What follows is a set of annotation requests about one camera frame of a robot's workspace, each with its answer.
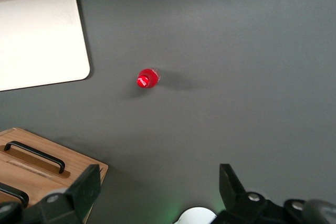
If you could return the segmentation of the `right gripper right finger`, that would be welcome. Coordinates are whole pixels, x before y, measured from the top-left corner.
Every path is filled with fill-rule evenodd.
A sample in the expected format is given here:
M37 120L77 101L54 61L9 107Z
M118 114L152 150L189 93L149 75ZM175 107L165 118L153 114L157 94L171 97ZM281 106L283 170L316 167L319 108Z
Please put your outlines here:
M214 223L287 223L283 208L246 191L230 164L219 166L219 192L225 206Z

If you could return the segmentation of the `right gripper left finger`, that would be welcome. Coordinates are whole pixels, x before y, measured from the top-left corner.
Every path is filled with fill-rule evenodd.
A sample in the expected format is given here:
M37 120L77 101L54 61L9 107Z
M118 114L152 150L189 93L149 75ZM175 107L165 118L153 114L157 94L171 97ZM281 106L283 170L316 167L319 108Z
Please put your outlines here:
M22 213L22 223L83 223L100 194L100 168L89 165L63 193L53 193Z

